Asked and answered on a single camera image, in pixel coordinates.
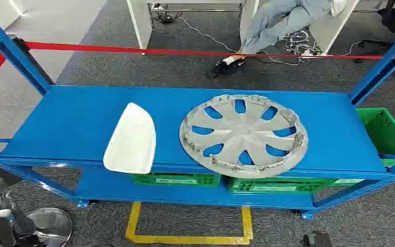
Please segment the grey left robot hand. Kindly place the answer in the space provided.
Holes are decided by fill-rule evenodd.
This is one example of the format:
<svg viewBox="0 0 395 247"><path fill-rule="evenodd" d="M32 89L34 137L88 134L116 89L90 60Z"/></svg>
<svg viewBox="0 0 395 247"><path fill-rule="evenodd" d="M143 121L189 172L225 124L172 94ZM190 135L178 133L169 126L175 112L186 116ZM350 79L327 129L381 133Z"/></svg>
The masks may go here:
<svg viewBox="0 0 395 247"><path fill-rule="evenodd" d="M31 235L35 232L34 222L26 216L12 197L11 190L4 179L0 178L0 210L9 209L14 217L14 229L19 235Z"/></svg>

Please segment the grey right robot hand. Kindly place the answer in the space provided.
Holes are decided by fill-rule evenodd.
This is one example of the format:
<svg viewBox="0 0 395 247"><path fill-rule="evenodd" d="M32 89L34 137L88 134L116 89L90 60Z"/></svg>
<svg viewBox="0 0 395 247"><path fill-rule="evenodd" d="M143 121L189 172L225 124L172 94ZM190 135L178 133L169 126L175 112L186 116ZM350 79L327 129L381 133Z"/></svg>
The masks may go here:
<svg viewBox="0 0 395 247"><path fill-rule="evenodd" d="M333 247L329 233L324 231L312 231L305 234L300 244L302 247Z"/></svg>

